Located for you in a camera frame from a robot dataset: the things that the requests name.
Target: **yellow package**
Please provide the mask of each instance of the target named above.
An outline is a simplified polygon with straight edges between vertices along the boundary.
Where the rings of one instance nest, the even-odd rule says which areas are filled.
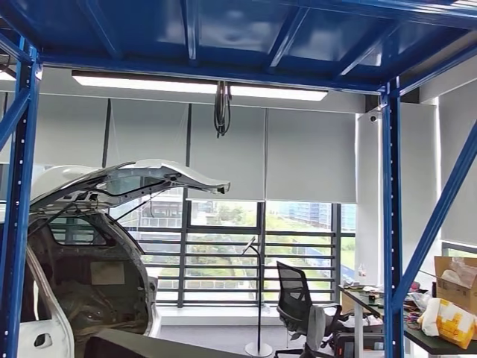
[[[439,336],[467,349],[475,332],[475,316],[442,298],[429,300],[420,320],[428,336]]]

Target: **car door handle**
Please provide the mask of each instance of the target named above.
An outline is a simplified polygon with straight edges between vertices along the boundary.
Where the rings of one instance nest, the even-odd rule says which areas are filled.
[[[38,334],[33,345],[35,348],[46,348],[53,345],[53,341],[51,340],[51,336],[49,333],[42,333]]]

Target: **lamp pole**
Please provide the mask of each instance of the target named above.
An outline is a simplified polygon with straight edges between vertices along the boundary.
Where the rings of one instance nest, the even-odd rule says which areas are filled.
[[[249,356],[252,357],[268,357],[272,353],[272,349],[271,346],[267,345],[266,343],[262,342],[262,256],[260,252],[253,246],[253,243],[255,241],[255,236],[254,236],[251,241],[249,241],[244,250],[242,251],[242,254],[245,254],[249,248],[251,248],[257,255],[257,266],[258,266],[258,325],[257,325],[257,335],[257,342],[251,342],[245,346],[245,352]]]

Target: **floor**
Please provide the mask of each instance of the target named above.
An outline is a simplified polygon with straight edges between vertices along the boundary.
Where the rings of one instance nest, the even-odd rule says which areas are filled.
[[[245,354],[244,347],[257,340],[257,327],[254,326],[162,326],[160,337],[171,341],[184,342],[192,345],[214,348]],[[268,343],[275,351],[286,348],[287,332],[285,327],[263,326],[262,341]],[[302,348],[304,338],[288,343],[289,348]]]

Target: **ceiling light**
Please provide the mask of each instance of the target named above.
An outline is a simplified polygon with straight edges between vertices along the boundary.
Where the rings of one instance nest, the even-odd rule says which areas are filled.
[[[168,92],[185,93],[204,93],[215,94],[216,84],[193,83],[182,81],[164,81],[137,78],[117,78],[107,77],[91,72],[82,74],[79,71],[72,73],[72,78],[82,86],[125,88],[131,90],[153,90]],[[306,89],[286,89],[279,87],[248,87],[242,85],[232,85],[232,96],[236,97],[257,97],[257,98],[276,98],[276,99],[294,99],[300,101],[321,101],[328,94],[326,91],[306,90]]]
[[[247,86],[232,86],[230,92],[232,92],[232,96],[297,99],[300,101],[321,101],[328,95],[328,92],[325,91]]]
[[[131,90],[153,90],[210,94],[214,94],[217,89],[215,84],[134,80],[130,78],[91,77],[82,75],[73,75],[72,77],[81,85],[93,87],[129,88]]]
[[[0,72],[0,81],[15,81],[15,77],[5,71]]]

